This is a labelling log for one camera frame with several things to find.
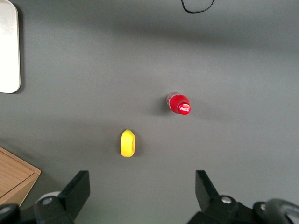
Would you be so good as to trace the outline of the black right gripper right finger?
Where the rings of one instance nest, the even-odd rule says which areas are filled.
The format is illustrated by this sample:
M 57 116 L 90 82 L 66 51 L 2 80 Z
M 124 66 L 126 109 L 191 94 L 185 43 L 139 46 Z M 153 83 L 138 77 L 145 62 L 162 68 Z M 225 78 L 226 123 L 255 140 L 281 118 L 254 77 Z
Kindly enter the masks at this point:
M 220 195 L 207 173 L 197 170 L 195 174 L 195 195 L 200 211 L 189 224 L 254 224 L 252 209 L 227 195 Z

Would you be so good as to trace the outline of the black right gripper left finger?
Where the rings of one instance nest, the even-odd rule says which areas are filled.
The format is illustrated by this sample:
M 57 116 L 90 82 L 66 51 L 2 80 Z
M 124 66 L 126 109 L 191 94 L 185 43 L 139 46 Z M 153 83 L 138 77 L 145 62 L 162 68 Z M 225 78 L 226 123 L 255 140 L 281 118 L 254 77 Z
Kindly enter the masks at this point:
M 87 170 L 79 171 L 59 193 L 43 195 L 34 204 L 38 224 L 73 224 L 90 196 Z

